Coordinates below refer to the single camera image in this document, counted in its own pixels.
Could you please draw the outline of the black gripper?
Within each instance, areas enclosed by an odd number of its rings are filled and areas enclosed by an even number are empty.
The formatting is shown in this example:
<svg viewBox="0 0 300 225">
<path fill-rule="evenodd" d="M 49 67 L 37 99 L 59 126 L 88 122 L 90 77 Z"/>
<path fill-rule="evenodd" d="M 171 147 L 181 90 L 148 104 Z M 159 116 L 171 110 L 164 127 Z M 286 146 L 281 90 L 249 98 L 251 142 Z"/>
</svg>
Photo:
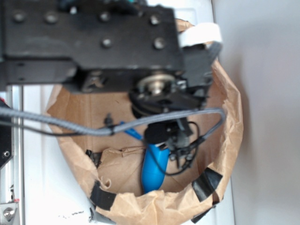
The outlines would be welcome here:
<svg viewBox="0 0 300 225">
<path fill-rule="evenodd" d="M 149 124 L 144 138 L 147 144 L 169 149 L 169 160 L 175 160 L 178 168 L 192 166 L 203 142 L 199 126 L 187 118 Z"/>
</svg>

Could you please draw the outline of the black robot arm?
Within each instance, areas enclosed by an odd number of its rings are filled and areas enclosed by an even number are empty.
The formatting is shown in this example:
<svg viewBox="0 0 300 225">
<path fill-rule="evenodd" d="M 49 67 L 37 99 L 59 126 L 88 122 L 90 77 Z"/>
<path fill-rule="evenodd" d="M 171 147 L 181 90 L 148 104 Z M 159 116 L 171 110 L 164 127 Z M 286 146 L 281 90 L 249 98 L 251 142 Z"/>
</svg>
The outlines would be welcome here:
<svg viewBox="0 0 300 225">
<path fill-rule="evenodd" d="M 201 23 L 180 31 L 174 11 L 144 0 L 3 0 L 0 3 L 0 89 L 62 84 L 74 93 L 127 92 L 135 120 L 105 118 L 92 129 L 0 105 L 0 139 L 14 119 L 66 128 L 69 136 L 108 136 L 148 125 L 146 143 L 170 149 L 190 167 L 212 132 L 188 143 L 187 117 L 206 109 L 210 67 L 222 48 L 219 26 Z"/>
</svg>

